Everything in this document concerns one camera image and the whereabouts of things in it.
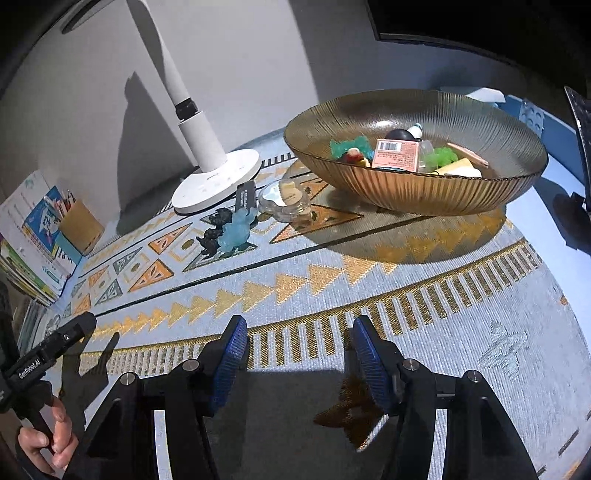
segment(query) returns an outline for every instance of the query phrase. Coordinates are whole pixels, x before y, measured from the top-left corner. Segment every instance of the white bottle cap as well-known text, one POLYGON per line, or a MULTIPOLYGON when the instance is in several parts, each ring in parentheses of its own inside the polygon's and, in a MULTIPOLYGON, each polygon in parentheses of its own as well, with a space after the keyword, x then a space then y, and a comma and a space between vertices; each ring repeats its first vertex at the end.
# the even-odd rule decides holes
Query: white bottle cap
POLYGON ((421 126, 421 124, 414 124, 411 128, 408 129, 408 133, 410 133, 414 138, 422 138, 423 127, 421 126))

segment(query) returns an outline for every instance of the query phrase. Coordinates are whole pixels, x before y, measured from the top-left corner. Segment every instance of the human hand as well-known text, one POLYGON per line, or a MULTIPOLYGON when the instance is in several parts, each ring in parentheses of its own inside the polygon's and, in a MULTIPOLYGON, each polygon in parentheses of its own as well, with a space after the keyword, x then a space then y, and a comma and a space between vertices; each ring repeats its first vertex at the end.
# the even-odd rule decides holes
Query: human hand
POLYGON ((18 433, 18 443, 25 455, 41 472, 50 475, 54 473, 54 468, 65 469, 68 466, 78 446, 78 438, 72 433, 72 420, 66 413, 64 404, 55 397, 53 397, 51 413, 56 420, 53 443, 51 444, 51 449, 54 452, 51 465, 40 452, 49 444, 49 439, 44 433, 30 427, 23 427, 18 433))

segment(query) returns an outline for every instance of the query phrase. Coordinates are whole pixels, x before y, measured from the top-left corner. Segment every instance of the black ball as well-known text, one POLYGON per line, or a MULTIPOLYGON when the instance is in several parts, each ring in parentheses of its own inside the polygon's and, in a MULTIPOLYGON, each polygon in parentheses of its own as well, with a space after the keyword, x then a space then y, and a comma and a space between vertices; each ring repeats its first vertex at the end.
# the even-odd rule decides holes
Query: black ball
POLYGON ((417 142, 418 140, 413 137, 412 133, 404 128, 395 128, 394 130, 390 130, 388 134, 385 136, 386 140, 411 140, 413 142, 417 142))

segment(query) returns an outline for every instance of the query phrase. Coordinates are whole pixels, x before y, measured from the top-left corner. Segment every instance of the rug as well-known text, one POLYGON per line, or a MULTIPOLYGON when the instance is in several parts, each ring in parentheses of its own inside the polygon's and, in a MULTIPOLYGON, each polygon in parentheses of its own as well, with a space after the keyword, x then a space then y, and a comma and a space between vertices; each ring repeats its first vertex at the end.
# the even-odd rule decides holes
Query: rug
MULTIPOLYGON (((207 424, 220 477, 379 478, 395 420, 373 405, 350 344, 348 328, 364 313, 434 372, 482 371, 540 478, 567 475, 591 443, 589 352, 567 299, 504 211, 430 218, 384 210, 317 178, 280 133, 249 146, 264 159, 258 190, 297 179, 312 222, 259 215, 246 245, 213 258, 195 239, 215 209, 187 217, 163 205, 124 236, 109 225, 69 280, 58 304, 67 305, 48 313, 59 316, 53 327, 87 310, 97 316, 85 351, 50 375, 67 405, 87 410, 77 424, 121 373, 166 373, 241 314, 252 341, 248 371, 207 424), (84 387, 92 378, 101 380, 84 387)), ((161 417, 157 424, 159 469, 169 478, 161 417)), ((439 411, 433 479, 443 469, 445 424, 439 411)))

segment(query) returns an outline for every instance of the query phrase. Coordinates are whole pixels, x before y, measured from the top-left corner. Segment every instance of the small bottle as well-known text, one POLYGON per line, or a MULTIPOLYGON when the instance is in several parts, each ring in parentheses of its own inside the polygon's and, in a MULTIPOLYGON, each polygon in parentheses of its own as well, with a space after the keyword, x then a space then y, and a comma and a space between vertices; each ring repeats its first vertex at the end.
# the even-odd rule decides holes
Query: small bottle
POLYGON ((427 166, 425 157, 433 153, 435 149, 429 140, 423 140, 418 145, 418 172, 431 173, 433 170, 427 166))
POLYGON ((417 140, 421 140, 423 138, 423 126, 421 124, 414 124, 408 129, 408 133, 410 133, 417 140))

